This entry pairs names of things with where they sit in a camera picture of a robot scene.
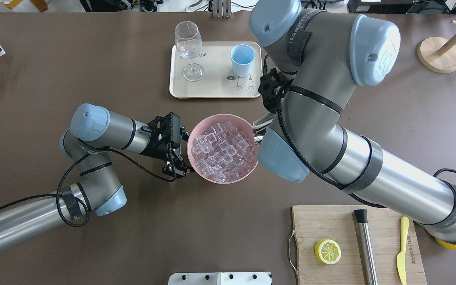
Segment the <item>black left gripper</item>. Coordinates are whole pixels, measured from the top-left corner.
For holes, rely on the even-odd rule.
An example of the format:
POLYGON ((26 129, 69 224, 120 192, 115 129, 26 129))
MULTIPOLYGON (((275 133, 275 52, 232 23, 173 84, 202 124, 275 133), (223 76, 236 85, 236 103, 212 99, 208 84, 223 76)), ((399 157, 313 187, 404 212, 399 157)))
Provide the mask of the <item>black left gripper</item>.
POLYGON ((192 173, 192 166, 181 157, 181 140, 186 137, 185 127, 179 115, 170 112, 164 117, 157 116, 141 132, 150 135, 141 155, 166 161, 162 173, 176 179, 192 173))

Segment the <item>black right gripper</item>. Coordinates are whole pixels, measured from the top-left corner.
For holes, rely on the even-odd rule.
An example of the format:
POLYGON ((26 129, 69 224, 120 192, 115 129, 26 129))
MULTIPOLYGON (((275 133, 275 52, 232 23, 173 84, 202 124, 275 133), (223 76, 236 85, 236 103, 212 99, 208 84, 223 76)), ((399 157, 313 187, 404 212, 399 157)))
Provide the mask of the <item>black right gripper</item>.
POLYGON ((260 77, 259 94, 262 96, 264 108, 272 114, 277 113, 277 103, 285 97, 292 80, 286 79, 282 72, 272 68, 260 77))

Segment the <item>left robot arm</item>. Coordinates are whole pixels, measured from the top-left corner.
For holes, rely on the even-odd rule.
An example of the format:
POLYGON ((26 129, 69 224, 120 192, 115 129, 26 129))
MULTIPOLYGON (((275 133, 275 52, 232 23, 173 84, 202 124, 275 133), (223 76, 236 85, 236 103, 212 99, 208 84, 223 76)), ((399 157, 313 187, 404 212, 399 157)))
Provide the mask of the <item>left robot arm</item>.
POLYGON ((143 123, 93 104, 82 104, 59 144, 74 161, 56 189, 0 206, 0 252, 56 226, 83 227, 91 214, 108 215, 127 203, 109 153, 159 180, 192 172, 181 155, 189 133, 173 112, 143 123))

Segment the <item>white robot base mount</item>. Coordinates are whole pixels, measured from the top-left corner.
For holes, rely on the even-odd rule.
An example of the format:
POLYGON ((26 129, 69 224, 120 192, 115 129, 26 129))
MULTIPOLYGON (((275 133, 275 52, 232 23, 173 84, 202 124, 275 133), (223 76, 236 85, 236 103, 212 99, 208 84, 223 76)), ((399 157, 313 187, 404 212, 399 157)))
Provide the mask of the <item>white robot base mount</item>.
POLYGON ((196 272, 175 273, 169 285, 272 285, 268 272, 196 272))

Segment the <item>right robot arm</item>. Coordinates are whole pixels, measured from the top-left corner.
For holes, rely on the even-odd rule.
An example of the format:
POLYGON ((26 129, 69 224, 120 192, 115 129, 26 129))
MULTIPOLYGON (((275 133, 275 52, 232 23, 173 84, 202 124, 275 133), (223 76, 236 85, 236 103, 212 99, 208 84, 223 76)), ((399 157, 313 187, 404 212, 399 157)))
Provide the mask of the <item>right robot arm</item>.
POLYGON ((450 19, 259 1, 252 34, 293 80, 259 162, 294 182, 315 173, 456 245, 456 71, 435 73, 416 56, 450 19))

